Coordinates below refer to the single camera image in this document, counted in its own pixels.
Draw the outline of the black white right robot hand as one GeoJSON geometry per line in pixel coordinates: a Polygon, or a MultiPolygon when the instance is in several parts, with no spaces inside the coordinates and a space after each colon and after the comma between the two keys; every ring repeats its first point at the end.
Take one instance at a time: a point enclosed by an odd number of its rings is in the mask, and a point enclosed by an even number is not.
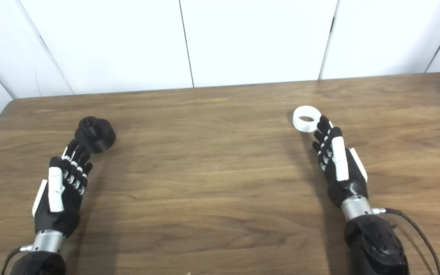
{"type": "Polygon", "coordinates": [[[321,115],[313,135],[316,140],[312,146],[328,183],[330,200],[340,206],[353,196],[368,198],[367,172],[355,148],[346,147],[341,129],[321,115]]]}

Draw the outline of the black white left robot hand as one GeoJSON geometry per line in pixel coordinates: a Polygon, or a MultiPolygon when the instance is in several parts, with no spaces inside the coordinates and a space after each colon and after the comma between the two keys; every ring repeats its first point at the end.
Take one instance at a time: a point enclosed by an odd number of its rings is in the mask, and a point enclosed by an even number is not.
{"type": "Polygon", "coordinates": [[[32,207],[35,233],[56,230],[68,238],[78,228],[93,168],[90,156],[84,145],[72,139],[60,157],[50,159],[47,178],[42,180],[32,207]]]}

